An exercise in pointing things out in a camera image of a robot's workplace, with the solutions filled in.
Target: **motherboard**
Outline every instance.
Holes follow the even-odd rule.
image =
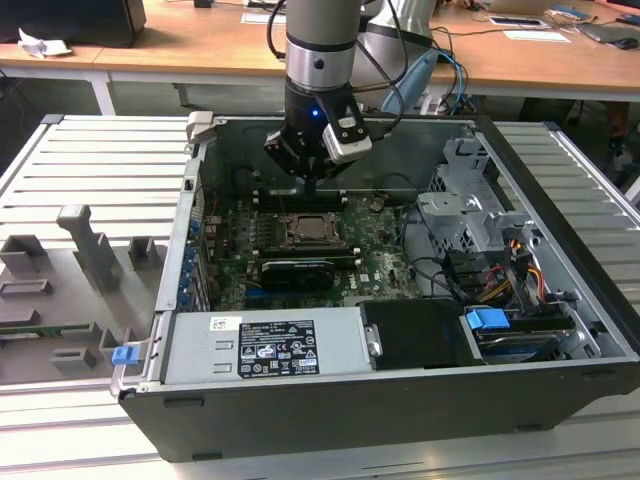
[[[420,297],[398,242],[399,208],[383,195],[336,194],[312,203],[271,195],[214,203],[205,231],[215,310]]]

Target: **desk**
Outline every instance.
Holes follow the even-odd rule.
[[[616,19],[619,13],[592,5],[596,23]],[[443,8],[431,26],[469,33],[499,28],[478,22],[482,13]],[[576,100],[640,101],[640,50],[624,51],[602,45],[581,33],[560,32],[571,43],[510,40],[503,33],[454,37],[457,60],[469,71],[469,92],[483,95],[566,98]],[[446,35],[435,32],[442,48]],[[433,84],[446,76],[436,71]]]
[[[144,3],[146,29],[134,48],[74,47],[76,55],[72,57],[37,60],[16,46],[0,45],[0,68],[15,77],[87,80],[103,114],[116,112],[110,88],[114,81],[282,84],[284,64],[267,49],[265,27],[241,24],[242,8],[217,5],[195,9],[190,1]],[[618,15],[600,5],[589,6],[598,22],[612,21]],[[431,24],[459,33],[496,28],[490,22],[474,21],[471,12],[452,6],[442,8]],[[274,34],[276,44],[283,47],[284,28],[275,27]],[[571,43],[515,41],[502,33],[455,38],[457,58],[469,71],[468,91],[640,101],[640,50],[622,51],[581,34],[565,35]],[[436,33],[436,39],[446,48],[445,35]],[[452,80],[451,67],[438,65],[431,88],[443,91]]]

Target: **green circuit board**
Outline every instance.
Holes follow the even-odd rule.
[[[292,232],[284,219],[292,214],[284,210],[261,213],[249,200],[223,204],[219,212],[221,224],[215,238],[208,241],[209,262],[214,272],[213,308],[233,311],[341,307],[354,306],[369,298],[419,298],[407,259],[396,242],[399,222],[396,212],[393,207],[380,205],[380,199],[373,195],[350,196],[348,205],[340,212],[296,213],[296,218],[305,221],[320,221],[322,215],[331,222],[335,237],[330,242],[342,246],[342,251],[358,248],[358,265],[352,266],[353,258],[349,256],[324,255],[321,259],[348,266],[336,268],[329,290],[273,295],[261,290],[259,266],[273,260],[262,258],[261,252],[286,246]],[[311,255],[295,260],[318,259]]]

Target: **robotic arm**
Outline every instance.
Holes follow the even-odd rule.
[[[436,0],[386,1],[369,23],[362,43],[376,44],[386,67],[396,70],[403,61],[396,53],[402,55],[406,44],[411,44],[414,55],[430,47],[428,21]],[[363,158],[372,148],[372,138],[384,136],[370,134],[350,83],[361,6],[362,0],[287,2],[285,120],[279,131],[268,136],[265,150],[286,173],[304,180],[307,195],[313,195],[319,180],[333,178]],[[360,77],[372,75],[377,75],[378,89],[389,88],[380,83],[375,70]]]

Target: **table leg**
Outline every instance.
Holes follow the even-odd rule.
[[[187,91],[187,86],[184,83],[174,83],[173,87],[178,90],[178,98],[180,99],[181,107],[189,107],[191,106],[191,102],[189,102],[189,92]]]
[[[102,115],[116,115],[113,85],[107,72],[89,72],[87,80],[91,82],[93,93],[98,101]]]

